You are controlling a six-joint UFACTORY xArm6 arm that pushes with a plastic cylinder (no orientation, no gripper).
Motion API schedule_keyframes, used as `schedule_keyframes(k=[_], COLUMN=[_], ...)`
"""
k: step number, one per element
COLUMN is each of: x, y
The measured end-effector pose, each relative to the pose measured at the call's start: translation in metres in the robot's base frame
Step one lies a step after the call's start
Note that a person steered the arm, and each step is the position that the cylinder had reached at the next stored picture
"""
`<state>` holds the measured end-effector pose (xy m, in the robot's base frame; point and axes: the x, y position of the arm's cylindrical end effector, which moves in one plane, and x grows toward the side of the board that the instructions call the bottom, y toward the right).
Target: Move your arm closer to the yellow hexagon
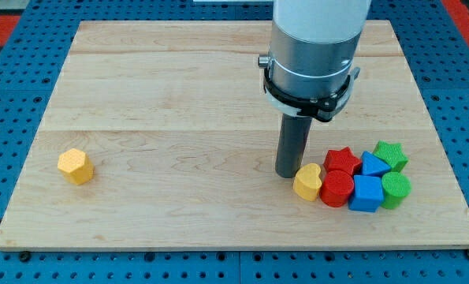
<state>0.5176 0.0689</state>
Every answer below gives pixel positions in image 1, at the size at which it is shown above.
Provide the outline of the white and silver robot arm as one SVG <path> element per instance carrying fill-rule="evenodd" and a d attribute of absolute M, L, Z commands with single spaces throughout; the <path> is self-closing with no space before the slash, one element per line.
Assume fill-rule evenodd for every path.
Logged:
<path fill-rule="evenodd" d="M 263 90 L 290 117 L 328 122 L 345 107 L 370 0 L 275 0 Z"/>

